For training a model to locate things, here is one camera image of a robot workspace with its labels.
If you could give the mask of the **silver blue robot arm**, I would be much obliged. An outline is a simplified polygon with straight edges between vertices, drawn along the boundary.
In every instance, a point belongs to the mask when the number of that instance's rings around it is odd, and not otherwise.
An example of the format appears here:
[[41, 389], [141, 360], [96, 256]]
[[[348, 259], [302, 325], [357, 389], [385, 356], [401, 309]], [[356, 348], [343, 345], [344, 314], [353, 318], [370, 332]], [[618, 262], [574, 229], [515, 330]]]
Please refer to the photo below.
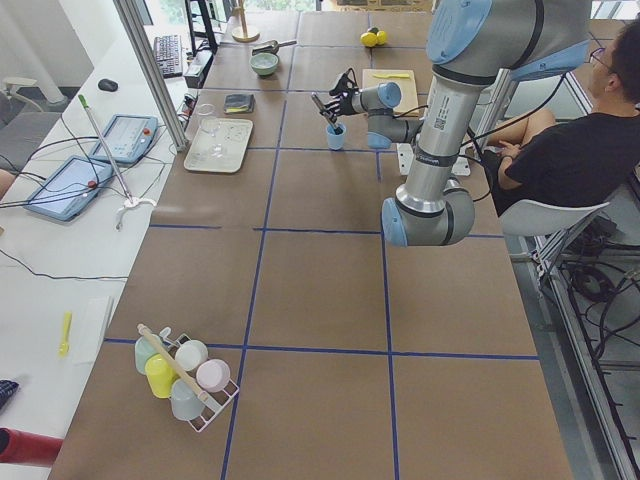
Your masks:
[[388, 242], [441, 246], [469, 234], [474, 204], [452, 167], [481, 91], [502, 69], [527, 81], [577, 68], [586, 57], [590, 14], [588, 1], [441, 2], [426, 44], [436, 85], [422, 120], [394, 116], [401, 100], [394, 82], [360, 89], [338, 79], [331, 101], [317, 105], [331, 127], [341, 116], [364, 113], [370, 148], [416, 144], [405, 183], [383, 202]]

